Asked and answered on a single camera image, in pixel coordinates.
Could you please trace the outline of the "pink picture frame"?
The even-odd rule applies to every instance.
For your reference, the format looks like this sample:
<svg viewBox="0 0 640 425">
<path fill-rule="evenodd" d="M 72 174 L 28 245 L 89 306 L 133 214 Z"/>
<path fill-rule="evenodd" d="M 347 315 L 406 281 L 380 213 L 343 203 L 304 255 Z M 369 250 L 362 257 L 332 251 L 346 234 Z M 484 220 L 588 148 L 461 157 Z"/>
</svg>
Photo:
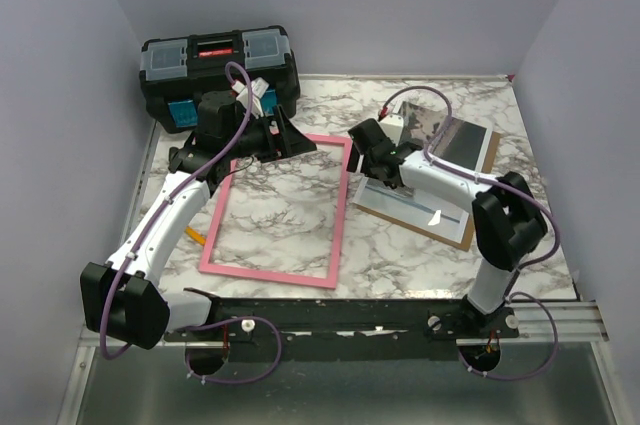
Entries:
<svg viewBox="0 0 640 425">
<path fill-rule="evenodd" d="M 204 274 L 333 289 L 344 235 L 351 142 L 223 181 L 199 263 Z"/>
</svg>

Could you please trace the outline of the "yellow handled screwdriver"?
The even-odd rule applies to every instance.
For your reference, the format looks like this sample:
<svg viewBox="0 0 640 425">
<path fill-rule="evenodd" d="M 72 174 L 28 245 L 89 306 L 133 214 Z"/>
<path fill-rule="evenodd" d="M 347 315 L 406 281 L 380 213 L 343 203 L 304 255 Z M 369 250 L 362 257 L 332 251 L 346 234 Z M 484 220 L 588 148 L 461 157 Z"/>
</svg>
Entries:
<svg viewBox="0 0 640 425">
<path fill-rule="evenodd" d="M 198 243 L 201 246 L 206 244 L 206 237 L 194 230 L 191 227 L 187 227 L 185 233 L 191 238 L 194 242 Z"/>
</svg>

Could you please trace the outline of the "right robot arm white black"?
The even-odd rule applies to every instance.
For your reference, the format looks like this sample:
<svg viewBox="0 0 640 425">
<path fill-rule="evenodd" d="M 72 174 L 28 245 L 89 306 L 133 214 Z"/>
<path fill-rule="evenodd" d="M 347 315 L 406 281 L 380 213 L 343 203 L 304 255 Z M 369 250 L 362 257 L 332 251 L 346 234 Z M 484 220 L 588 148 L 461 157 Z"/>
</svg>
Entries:
<svg viewBox="0 0 640 425">
<path fill-rule="evenodd" d="M 396 145 L 375 119 L 359 123 L 348 134 L 362 159 L 353 171 L 391 189 L 431 193 L 471 215 L 482 262 L 459 316 L 467 334 L 485 335 L 496 325 L 495 312 L 504 306 L 518 266 L 548 232 L 522 175 L 476 173 L 427 156 L 415 143 Z"/>
</svg>

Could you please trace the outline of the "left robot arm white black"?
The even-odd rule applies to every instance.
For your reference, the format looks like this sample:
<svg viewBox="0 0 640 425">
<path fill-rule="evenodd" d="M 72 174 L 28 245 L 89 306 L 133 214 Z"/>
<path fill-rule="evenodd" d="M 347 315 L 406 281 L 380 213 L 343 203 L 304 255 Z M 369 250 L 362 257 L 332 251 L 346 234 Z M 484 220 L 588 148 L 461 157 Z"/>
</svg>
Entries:
<svg viewBox="0 0 640 425">
<path fill-rule="evenodd" d="M 197 107 L 195 129 L 171 152 L 160 193 L 132 234 L 105 263 L 88 264 L 80 276 L 87 327 L 100 346 L 114 338 L 149 350 L 165 333 L 189 329 L 201 340 L 222 325 L 213 298 L 193 290 L 162 294 L 159 281 L 186 227 L 231 172 L 231 163 L 261 163 L 315 151 L 282 107 L 256 117 L 230 92 L 209 92 Z"/>
</svg>

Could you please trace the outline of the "black plastic toolbox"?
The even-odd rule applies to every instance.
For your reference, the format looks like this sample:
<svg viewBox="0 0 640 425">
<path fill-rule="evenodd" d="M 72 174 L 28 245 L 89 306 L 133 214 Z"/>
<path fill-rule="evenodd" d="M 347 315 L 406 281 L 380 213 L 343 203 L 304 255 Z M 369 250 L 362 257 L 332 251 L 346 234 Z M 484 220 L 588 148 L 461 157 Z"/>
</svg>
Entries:
<svg viewBox="0 0 640 425">
<path fill-rule="evenodd" d="M 299 76 L 289 36 L 280 25 L 146 41 L 139 82 L 148 115 L 169 134 L 193 129 L 202 95 L 230 89 L 225 73 L 230 61 L 251 80 L 266 81 L 265 111 L 279 104 L 287 117 L 296 115 Z"/>
</svg>

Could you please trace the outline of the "black mounting base plate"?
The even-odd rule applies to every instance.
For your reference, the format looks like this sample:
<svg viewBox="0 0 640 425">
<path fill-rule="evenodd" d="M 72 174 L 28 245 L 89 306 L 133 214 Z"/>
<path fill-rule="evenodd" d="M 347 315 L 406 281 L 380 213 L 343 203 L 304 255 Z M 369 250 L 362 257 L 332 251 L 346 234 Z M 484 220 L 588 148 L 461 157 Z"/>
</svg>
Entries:
<svg viewBox="0 0 640 425">
<path fill-rule="evenodd" d="M 463 299 L 217 298 L 215 330 L 178 330 L 166 342 L 184 343 L 197 357 L 226 349 L 233 361 L 454 360 L 457 343 L 483 345 L 519 335 L 512 308 L 489 316 Z"/>
</svg>

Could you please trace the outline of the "aluminium rail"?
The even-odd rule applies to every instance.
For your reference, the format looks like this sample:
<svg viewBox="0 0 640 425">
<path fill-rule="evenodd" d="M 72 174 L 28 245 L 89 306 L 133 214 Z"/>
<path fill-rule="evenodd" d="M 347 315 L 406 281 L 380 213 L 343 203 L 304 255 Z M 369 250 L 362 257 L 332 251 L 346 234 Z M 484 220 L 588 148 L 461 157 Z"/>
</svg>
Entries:
<svg viewBox="0 0 640 425">
<path fill-rule="evenodd" d="M 559 343 L 606 342 L 609 335 L 601 312 L 595 302 L 547 302 L 545 309 L 553 319 Z M 517 338 L 507 343 L 552 343 L 553 329 L 548 314 L 533 302 L 516 302 L 512 305 L 519 321 Z"/>
</svg>

